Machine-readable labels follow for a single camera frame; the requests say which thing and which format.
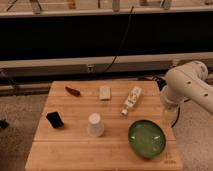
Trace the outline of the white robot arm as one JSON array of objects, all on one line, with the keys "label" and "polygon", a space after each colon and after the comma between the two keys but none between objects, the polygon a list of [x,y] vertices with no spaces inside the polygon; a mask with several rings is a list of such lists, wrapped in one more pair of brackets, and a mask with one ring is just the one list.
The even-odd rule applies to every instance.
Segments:
[{"label": "white robot arm", "polygon": [[170,69],[165,75],[166,85],[160,92],[164,106],[163,118],[173,126],[178,118],[180,104],[190,99],[213,114],[213,86],[205,82],[208,69],[203,62],[192,61]]}]

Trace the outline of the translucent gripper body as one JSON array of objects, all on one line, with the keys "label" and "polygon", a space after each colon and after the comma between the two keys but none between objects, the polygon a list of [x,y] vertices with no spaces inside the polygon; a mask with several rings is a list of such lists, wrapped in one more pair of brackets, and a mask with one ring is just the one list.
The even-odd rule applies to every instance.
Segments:
[{"label": "translucent gripper body", "polygon": [[162,114],[162,122],[165,125],[172,125],[177,118],[177,109],[164,109]]}]

